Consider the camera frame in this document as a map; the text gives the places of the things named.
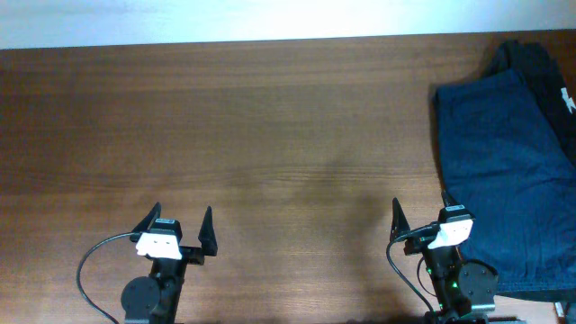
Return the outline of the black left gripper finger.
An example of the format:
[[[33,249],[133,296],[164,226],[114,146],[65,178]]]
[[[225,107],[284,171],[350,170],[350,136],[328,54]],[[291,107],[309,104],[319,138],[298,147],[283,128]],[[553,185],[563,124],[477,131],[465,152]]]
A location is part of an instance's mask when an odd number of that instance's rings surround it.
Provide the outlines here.
[[[161,203],[156,202],[147,216],[145,216],[131,231],[132,234],[141,233],[149,230],[153,222],[160,216]]]
[[[218,243],[213,227],[212,207],[208,206],[204,214],[198,239],[205,256],[216,257],[218,254]]]

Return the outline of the dark blue shorts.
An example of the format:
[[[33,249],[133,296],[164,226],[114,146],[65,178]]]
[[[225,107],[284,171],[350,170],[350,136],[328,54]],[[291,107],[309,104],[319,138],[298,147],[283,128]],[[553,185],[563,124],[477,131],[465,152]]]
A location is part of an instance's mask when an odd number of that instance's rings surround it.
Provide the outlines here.
[[[445,189],[476,218],[463,256],[500,295],[574,302],[575,168],[523,76],[441,85],[434,104]]]

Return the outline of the black garment with white logo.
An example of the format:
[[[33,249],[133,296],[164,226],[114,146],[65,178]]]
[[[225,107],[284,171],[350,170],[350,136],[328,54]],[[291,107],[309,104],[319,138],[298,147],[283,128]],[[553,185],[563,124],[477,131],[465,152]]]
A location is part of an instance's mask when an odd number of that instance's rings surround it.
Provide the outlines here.
[[[557,61],[539,43],[506,40],[497,47],[482,76],[489,77],[509,69],[524,77],[562,151],[575,165],[575,103]]]

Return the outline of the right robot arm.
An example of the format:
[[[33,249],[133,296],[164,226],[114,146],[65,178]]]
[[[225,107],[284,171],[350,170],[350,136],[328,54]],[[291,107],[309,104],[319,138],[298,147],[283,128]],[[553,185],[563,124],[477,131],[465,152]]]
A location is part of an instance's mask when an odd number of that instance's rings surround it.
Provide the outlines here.
[[[487,323],[488,314],[495,310],[498,272],[482,261],[461,256],[459,247],[470,237],[475,217],[449,193],[443,192],[442,199],[444,207],[437,220],[415,229],[410,227],[400,201],[392,200],[387,260],[400,279],[426,305],[424,323]],[[437,309],[392,261],[392,246],[398,243],[404,245],[406,256],[421,256],[418,263],[426,267]]]

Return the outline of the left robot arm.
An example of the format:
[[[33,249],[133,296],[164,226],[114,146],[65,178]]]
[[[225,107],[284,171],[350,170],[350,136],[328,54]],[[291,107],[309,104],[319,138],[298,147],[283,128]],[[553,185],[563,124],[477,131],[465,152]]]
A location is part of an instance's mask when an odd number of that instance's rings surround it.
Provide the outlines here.
[[[126,323],[176,322],[186,268],[201,266],[206,257],[218,254],[212,208],[208,207],[203,216],[198,247],[183,246],[182,237],[180,222],[163,218],[160,203],[130,232],[137,254],[150,260],[152,266],[148,275],[131,280],[122,291],[121,306]]]

